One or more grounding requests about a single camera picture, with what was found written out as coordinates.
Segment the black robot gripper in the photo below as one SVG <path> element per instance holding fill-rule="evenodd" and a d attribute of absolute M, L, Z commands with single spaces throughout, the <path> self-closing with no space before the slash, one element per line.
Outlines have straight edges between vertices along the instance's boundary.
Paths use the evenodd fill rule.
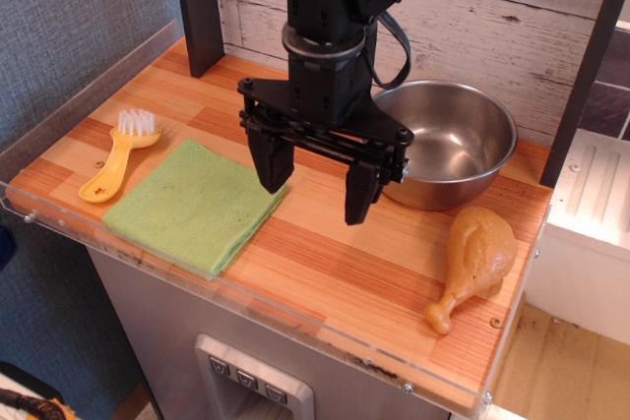
<path fill-rule="evenodd" d="M 259 181 L 269 193 L 276 193 L 292 174 L 295 147 L 350 165 L 347 225 L 364 222 L 380 197 L 381 184 L 404 181 L 413 134 L 371 96 L 379 79 L 375 52 L 373 40 L 337 56 L 292 50 L 288 80 L 239 82 L 241 125 Z"/>

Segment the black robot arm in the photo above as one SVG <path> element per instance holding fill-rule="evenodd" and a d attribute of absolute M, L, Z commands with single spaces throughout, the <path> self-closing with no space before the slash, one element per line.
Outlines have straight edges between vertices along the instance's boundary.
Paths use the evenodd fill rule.
<path fill-rule="evenodd" d="M 276 193 L 294 169 L 297 148 L 347 165 L 346 223 L 360 224 L 385 186 L 408 172 L 412 131 L 381 110 L 371 88 L 393 90 L 374 67 L 377 30 L 386 28 L 405 51 L 410 43 L 389 8 L 401 0 L 287 0 L 285 81 L 246 78 L 238 90 L 248 146 L 262 186 Z"/>

